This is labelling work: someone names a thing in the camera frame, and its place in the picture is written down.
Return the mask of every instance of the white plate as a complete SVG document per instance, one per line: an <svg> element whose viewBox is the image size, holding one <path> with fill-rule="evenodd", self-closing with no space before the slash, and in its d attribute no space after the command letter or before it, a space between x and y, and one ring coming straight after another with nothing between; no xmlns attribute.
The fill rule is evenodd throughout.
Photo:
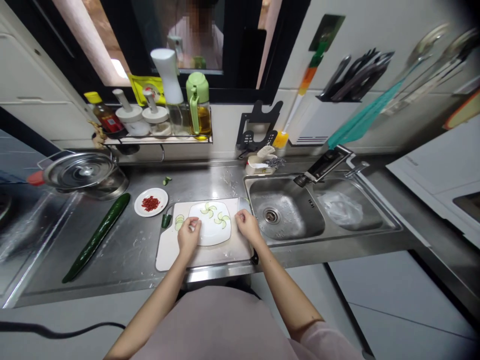
<svg viewBox="0 0 480 360"><path fill-rule="evenodd" d="M145 198L149 198L151 196L158 199L158 201L160 201L160 204L156 209L152 211L147 211L144 207L142 207L142 202ZM133 204L133 208L138 215L144 218L148 218L161 213L163 209L165 209L165 207L167 206L168 202L169 195L165 192L165 190L159 187L152 187L151 189L145 190L140 195L138 195L135 200L135 204Z"/></svg>
<svg viewBox="0 0 480 360"><path fill-rule="evenodd" d="M209 214L202 213L202 210L205 211L205 205L208 203L208 207L216 207L213 211L213 216L209 217ZM228 216L230 220L226 221L225 228L222 229L222 224L215 223L215 219L218 219L219 213L222 213L222 217ZM197 217L201 220L201 229L200 229L200 240L198 245L200 246L212 246L223 243L230 239L232 233L232 218L229 214L229 209L227 205L223 202L216 201L206 201L194 205L190 208L190 213L188 217Z"/></svg>

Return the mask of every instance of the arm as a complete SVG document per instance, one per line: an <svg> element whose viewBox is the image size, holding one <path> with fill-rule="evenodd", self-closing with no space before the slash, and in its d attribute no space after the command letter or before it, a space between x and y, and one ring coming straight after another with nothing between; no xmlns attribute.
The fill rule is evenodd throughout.
<svg viewBox="0 0 480 360"><path fill-rule="evenodd" d="M104 360L130 359L152 336L159 323L172 310L190 260L199 242L202 222L198 217L189 217L178 231L180 252L161 281L140 310L113 344Z"/></svg>
<svg viewBox="0 0 480 360"><path fill-rule="evenodd" d="M304 292L279 264L260 234L257 219L247 210L240 210L235 220L241 233L255 248L276 307L290 334L300 342L304 332L315 322L324 321Z"/></svg>

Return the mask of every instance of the kitchen floor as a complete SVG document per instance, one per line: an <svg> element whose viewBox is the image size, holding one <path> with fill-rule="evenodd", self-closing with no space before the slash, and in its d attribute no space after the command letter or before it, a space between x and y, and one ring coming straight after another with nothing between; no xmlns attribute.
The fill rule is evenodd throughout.
<svg viewBox="0 0 480 360"><path fill-rule="evenodd" d="M361 343L324 265L301 266L289 268L287 271L324 319L345 335L356 349L361 350ZM251 275L251 287L268 304L273 317L288 336L263 273ZM41 324L57 332L71 332L98 322L126 325L152 291L148 289L1 309L0 321ZM72 360L101 359L119 335L118 328L108 326L65 340L49 340L28 333L3 333L0 337L0 348L5 359L60 359L65 353L72 354Z"/></svg>

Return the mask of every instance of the cutting board holder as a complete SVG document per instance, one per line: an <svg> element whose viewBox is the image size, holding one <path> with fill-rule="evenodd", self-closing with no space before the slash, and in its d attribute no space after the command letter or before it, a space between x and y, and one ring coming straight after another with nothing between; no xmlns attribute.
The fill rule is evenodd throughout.
<svg viewBox="0 0 480 360"><path fill-rule="evenodd" d="M278 101L270 112L262 111L263 104L261 100L257 100L253 104L253 110L251 112L241 114L240 127L238 128L238 136L236 137L236 148L242 152L238 156L239 159L243 159L248 153L260 150L265 145L273 144L277 137L278 132L274 130L274 126L280 116L280 109L284 102ZM262 141L254 141L254 132L252 130L244 132L247 123L268 124L268 130Z"/></svg>

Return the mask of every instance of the window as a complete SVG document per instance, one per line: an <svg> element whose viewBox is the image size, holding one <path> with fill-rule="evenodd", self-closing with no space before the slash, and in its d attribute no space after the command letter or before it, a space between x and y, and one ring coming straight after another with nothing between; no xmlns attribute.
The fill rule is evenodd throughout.
<svg viewBox="0 0 480 360"><path fill-rule="evenodd" d="M83 94L106 102L127 74L158 76L156 48L177 54L179 82L201 71L213 103L271 104L310 0L6 0Z"/></svg>

